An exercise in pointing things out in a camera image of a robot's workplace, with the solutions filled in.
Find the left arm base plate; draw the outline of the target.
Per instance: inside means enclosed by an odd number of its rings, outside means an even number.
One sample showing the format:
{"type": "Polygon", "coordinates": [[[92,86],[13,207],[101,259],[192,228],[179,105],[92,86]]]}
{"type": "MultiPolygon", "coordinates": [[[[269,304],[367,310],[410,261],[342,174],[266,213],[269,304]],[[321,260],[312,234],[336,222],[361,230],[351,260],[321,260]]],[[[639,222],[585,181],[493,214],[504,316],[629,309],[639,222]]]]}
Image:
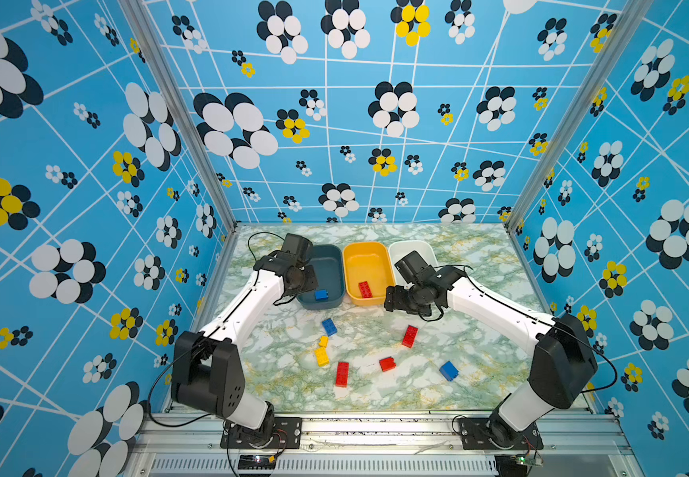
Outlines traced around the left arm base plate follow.
{"type": "Polygon", "coordinates": [[[302,430],[300,417],[274,417],[272,421],[265,421],[260,429],[228,423],[219,446],[229,450],[298,449],[302,430]]]}

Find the yellow plastic bin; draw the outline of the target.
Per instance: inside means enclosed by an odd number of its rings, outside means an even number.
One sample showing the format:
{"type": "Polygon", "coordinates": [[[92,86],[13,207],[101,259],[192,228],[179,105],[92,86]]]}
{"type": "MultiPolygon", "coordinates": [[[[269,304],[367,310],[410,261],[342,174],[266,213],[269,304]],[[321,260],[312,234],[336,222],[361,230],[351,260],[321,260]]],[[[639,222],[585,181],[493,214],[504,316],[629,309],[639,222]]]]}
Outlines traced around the yellow plastic bin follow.
{"type": "Polygon", "coordinates": [[[381,242],[355,242],[343,249],[346,291],[357,306],[382,306],[388,286],[395,286],[388,250],[381,242]],[[373,298],[360,296],[358,284],[367,281],[373,298]]]}

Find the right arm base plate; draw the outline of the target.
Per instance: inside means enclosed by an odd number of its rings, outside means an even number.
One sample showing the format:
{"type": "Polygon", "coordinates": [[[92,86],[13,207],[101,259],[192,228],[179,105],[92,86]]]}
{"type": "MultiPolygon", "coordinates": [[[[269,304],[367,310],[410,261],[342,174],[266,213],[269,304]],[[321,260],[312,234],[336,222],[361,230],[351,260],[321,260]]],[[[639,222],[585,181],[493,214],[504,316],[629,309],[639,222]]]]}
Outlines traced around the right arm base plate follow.
{"type": "Polygon", "coordinates": [[[527,452],[543,449],[540,432],[535,423],[523,431],[511,429],[503,421],[486,417],[461,417],[452,419],[451,429],[461,438],[465,450],[527,452]]]}

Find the dark teal plastic bin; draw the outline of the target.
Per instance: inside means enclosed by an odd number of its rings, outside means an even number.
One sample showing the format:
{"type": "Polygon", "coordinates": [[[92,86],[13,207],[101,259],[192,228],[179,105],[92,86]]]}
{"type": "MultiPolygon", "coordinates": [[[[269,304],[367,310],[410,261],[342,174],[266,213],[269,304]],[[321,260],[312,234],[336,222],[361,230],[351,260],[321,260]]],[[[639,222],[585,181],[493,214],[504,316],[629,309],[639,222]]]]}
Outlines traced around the dark teal plastic bin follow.
{"type": "Polygon", "coordinates": [[[326,310],[339,307],[346,294],[342,250],[333,244],[313,246],[310,266],[312,266],[316,274],[318,286],[314,291],[298,296],[298,302],[303,308],[308,310],[326,310]],[[323,301],[316,301],[314,298],[316,290],[327,290],[329,298],[323,301]]]}

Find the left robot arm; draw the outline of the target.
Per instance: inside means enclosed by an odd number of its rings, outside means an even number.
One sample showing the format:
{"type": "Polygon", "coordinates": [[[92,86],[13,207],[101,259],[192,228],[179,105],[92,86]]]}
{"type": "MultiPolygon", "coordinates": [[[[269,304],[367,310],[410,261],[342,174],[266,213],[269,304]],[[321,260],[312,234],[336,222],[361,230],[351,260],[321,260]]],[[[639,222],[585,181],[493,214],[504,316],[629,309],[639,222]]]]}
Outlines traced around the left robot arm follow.
{"type": "Polygon", "coordinates": [[[240,351],[271,307],[318,286],[311,254],[307,238],[286,235],[279,250],[255,262],[245,286],[213,321],[176,340],[173,401],[233,423],[245,441],[271,441],[274,407],[245,389],[240,351]]]}

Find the white plastic bin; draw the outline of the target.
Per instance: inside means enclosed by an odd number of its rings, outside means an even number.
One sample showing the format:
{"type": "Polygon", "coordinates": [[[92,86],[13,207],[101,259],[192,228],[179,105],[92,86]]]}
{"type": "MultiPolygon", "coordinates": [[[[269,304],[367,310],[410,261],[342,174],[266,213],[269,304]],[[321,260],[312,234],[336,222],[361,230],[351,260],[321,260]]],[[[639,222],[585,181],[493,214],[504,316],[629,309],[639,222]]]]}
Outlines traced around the white plastic bin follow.
{"type": "Polygon", "coordinates": [[[410,252],[418,252],[430,266],[438,266],[434,250],[427,242],[423,240],[402,240],[401,242],[395,242],[388,247],[388,254],[397,285],[406,286],[407,282],[404,280],[395,264],[402,260],[404,256],[410,254],[410,252]]]}

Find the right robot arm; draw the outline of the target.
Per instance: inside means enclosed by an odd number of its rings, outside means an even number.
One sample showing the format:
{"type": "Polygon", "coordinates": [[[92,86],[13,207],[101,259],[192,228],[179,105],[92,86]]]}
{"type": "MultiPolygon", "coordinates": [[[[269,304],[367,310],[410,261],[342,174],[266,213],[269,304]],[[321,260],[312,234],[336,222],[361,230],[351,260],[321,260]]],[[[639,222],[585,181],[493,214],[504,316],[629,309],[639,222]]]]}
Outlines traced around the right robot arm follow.
{"type": "Polygon", "coordinates": [[[406,286],[386,290],[384,308],[422,319],[432,308],[450,309],[481,321],[505,336],[530,359],[529,375],[499,403],[487,422],[487,437],[510,448],[537,419],[553,409],[570,409],[595,376],[598,364],[576,317],[555,318],[520,305],[479,284],[461,266],[432,266],[410,252],[396,262],[406,286]]]}

